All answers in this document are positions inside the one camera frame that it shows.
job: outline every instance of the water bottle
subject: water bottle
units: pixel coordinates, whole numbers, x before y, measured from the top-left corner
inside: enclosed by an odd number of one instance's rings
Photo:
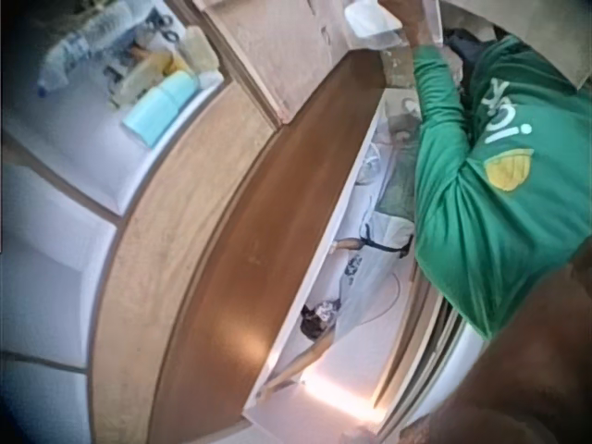
[[[45,55],[37,80],[44,97],[68,85],[68,74],[84,60],[110,45],[125,31],[142,23],[154,8],[154,0],[117,0],[70,32]]]

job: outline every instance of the yellow logo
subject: yellow logo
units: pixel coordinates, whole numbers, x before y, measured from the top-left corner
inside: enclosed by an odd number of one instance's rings
[[[489,158],[485,161],[487,180],[500,190],[515,190],[530,173],[533,152],[530,148],[517,148]]]

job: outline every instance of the light blue container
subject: light blue container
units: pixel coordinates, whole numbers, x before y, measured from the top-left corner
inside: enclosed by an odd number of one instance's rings
[[[123,124],[151,148],[197,91],[197,81],[177,71],[147,92],[123,119]]]

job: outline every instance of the sleeve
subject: sleeve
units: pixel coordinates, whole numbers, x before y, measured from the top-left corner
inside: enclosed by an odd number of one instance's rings
[[[416,219],[421,226],[457,179],[470,147],[461,100],[439,50],[419,46],[413,64],[423,118],[415,170]]]

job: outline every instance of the green long-sleeve shirt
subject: green long-sleeve shirt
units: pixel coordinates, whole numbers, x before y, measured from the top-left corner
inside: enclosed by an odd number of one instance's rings
[[[436,48],[414,68],[417,261],[490,338],[592,233],[591,94],[515,38],[483,54],[468,110]]]

